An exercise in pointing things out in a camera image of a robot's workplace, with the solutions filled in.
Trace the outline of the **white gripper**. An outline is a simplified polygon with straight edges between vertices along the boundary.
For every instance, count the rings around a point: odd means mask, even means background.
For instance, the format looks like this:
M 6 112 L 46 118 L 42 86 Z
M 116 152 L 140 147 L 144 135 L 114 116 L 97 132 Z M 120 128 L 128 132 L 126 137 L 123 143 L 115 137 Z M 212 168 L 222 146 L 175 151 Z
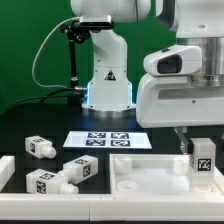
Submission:
M 193 87 L 187 76 L 153 77 L 139 83 L 136 120 L 143 128 L 175 127 L 183 154 L 194 144 L 184 126 L 224 124 L 224 87 Z

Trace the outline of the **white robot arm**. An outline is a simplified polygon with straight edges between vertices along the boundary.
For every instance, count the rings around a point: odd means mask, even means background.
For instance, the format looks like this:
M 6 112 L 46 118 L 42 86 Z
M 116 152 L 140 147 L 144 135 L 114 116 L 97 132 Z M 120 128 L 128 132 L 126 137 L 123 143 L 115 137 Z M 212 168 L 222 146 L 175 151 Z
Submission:
M 87 127 L 111 130 L 127 122 L 152 131 L 224 126 L 224 0 L 158 0 L 158 19 L 176 43 L 147 56 L 135 53 L 113 23 L 147 18 L 151 0 L 70 0 L 79 27 L 93 43 L 93 76 L 82 108 Z

